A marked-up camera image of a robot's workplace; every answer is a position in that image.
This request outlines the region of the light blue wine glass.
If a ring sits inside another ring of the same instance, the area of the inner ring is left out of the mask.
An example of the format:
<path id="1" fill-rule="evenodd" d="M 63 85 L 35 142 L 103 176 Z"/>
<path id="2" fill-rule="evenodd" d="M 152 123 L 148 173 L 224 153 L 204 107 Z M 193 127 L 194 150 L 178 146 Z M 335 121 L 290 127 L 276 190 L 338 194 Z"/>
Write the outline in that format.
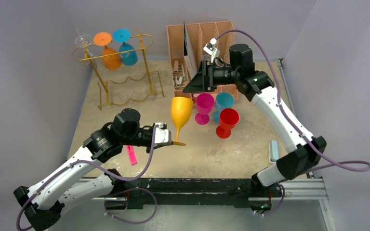
<path id="1" fill-rule="evenodd" d="M 213 113 L 212 118 L 215 123 L 219 123 L 220 113 L 226 109 L 233 107 L 235 103 L 234 97 L 227 92 L 221 92 L 216 96 L 215 108 L 216 111 Z"/>

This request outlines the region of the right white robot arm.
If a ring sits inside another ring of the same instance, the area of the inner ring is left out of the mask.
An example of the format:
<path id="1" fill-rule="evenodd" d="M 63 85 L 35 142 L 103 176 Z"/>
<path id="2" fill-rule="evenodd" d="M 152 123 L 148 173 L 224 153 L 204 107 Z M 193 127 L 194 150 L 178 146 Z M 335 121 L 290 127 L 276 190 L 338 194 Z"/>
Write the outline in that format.
<path id="1" fill-rule="evenodd" d="M 322 136 L 316 138 L 304 128 L 289 108 L 281 109 L 284 102 L 278 99 L 279 91 L 267 73 L 255 70 L 252 50 L 248 45 L 232 45 L 229 55 L 230 64 L 223 66 L 201 61 L 198 72 L 183 92 L 210 92 L 217 85 L 234 84 L 268 118 L 281 138 L 287 155 L 252 176 L 252 192 L 262 196 L 270 190 L 271 185 L 292 180 L 316 166 L 321 158 L 316 150 L 324 152 L 327 143 Z"/>

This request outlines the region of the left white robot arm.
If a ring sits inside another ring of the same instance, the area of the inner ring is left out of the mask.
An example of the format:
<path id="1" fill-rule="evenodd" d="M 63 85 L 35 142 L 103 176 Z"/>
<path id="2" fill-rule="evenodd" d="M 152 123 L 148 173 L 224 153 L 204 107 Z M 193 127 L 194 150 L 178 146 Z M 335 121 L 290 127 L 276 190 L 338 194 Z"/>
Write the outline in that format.
<path id="1" fill-rule="evenodd" d="M 30 224 L 27 231 L 45 231 L 69 208 L 98 196 L 118 197 L 124 192 L 123 182 L 140 179 L 151 164 L 154 150 L 172 143 L 172 133 L 166 123 L 141 127 L 140 118 L 137 110 L 123 109 L 113 121 L 94 131 L 49 176 L 30 187 L 18 187 L 13 194 L 22 208 L 16 218 L 16 229 L 23 230 L 20 220 L 25 216 Z M 144 169 L 137 176 L 123 177 L 116 170 L 101 166 L 130 145 L 145 147 L 149 154 Z"/>

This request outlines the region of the magenta plastic wine glass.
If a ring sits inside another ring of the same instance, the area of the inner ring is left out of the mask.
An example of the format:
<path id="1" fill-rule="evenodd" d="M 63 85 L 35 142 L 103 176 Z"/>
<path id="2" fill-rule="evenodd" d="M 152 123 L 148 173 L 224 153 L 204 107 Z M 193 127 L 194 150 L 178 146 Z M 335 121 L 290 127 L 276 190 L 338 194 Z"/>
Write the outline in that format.
<path id="1" fill-rule="evenodd" d="M 195 115 L 195 121 L 199 125 L 206 125 L 209 120 L 209 113 L 212 111 L 215 105 L 215 99 L 208 93 L 202 93 L 196 98 L 197 114 Z"/>

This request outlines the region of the yellow plastic wine glass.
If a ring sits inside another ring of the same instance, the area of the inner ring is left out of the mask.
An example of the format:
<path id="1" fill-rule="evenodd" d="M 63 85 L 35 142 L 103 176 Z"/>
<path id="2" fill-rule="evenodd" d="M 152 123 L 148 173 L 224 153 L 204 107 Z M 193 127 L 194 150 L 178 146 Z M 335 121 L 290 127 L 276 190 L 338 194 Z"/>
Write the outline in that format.
<path id="1" fill-rule="evenodd" d="M 176 127 L 174 145 L 186 146 L 185 143 L 178 141 L 181 128 L 189 121 L 193 109 L 193 101 L 186 97 L 173 97 L 171 104 L 171 119 Z"/>

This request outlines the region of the red plastic wine glass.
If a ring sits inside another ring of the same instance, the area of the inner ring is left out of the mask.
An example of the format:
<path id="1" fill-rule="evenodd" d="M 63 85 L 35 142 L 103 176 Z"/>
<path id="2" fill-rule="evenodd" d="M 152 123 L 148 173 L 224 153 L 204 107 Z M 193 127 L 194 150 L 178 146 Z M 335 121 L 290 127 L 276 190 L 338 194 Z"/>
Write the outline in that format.
<path id="1" fill-rule="evenodd" d="M 240 120 L 239 113 L 233 108 L 225 108 L 219 114 L 219 126 L 216 128 L 216 135 L 221 139 L 227 139 L 231 130 Z"/>

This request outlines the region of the clear wine glass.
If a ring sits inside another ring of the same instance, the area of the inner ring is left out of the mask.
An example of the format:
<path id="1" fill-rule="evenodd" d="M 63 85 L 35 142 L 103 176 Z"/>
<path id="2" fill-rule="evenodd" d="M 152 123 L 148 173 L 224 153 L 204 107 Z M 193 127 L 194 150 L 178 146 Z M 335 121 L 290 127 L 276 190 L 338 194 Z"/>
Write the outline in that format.
<path id="1" fill-rule="evenodd" d="M 75 45 L 79 48 L 86 48 L 93 42 L 93 39 L 88 34 L 79 35 L 75 39 Z"/>

